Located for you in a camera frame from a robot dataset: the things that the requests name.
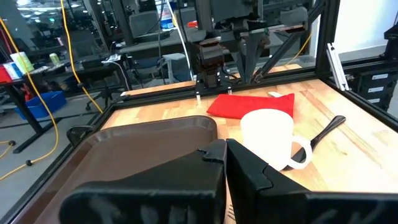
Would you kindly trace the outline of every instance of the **white wall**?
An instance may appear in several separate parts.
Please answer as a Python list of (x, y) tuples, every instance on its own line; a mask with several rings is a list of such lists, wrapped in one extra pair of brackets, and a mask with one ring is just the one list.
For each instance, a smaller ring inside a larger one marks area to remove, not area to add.
[(335, 44), (340, 53), (387, 43), (384, 32), (394, 23), (398, 0), (341, 0)]

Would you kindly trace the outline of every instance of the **black spoon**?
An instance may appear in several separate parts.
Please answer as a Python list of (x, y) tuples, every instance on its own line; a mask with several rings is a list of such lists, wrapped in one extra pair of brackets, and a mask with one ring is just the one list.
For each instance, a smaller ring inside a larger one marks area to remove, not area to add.
[[(315, 138), (313, 138), (311, 140), (311, 147), (312, 147), (312, 151), (315, 150), (315, 147), (317, 146), (317, 144), (327, 135), (329, 134), (332, 130), (334, 130), (335, 128), (337, 128), (339, 125), (343, 124), (346, 121), (346, 117), (338, 115), (335, 116), (332, 121), (330, 121), (330, 123), (328, 124), (327, 127), (324, 128), (324, 130), (319, 133), (319, 135), (317, 135)], [(306, 158), (305, 155), (305, 151), (304, 148), (301, 148), (300, 150), (298, 150), (298, 152), (296, 152), (296, 154), (294, 154), (294, 156), (292, 157), (292, 159), (296, 162), (304, 162)], [(284, 170), (292, 170), (293, 168), (291, 168), (290, 166), (285, 167)]]

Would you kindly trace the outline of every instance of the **mug handle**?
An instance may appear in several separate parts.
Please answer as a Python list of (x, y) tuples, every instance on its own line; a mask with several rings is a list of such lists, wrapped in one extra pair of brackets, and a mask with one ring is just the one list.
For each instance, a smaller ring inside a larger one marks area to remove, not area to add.
[(289, 159), (288, 165), (293, 169), (304, 169), (312, 160), (311, 143), (301, 136), (293, 136), (293, 142), (299, 143), (304, 148), (306, 158), (304, 162), (296, 162), (293, 159)]

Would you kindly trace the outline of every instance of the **black drawer cabinet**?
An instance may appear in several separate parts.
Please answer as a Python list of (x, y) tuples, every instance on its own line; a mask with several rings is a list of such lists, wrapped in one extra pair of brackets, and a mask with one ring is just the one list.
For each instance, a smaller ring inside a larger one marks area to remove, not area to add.
[(398, 72), (367, 72), (352, 77), (349, 86), (355, 93), (381, 109), (388, 110), (397, 85)]

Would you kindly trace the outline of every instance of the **red box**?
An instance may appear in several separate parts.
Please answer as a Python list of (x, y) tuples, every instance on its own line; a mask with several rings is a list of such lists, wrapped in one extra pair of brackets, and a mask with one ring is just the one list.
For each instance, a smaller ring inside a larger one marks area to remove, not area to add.
[(4, 66), (0, 65), (0, 83), (7, 82), (10, 83), (12, 82), (12, 79), (10, 75), (8, 74), (6, 68)]

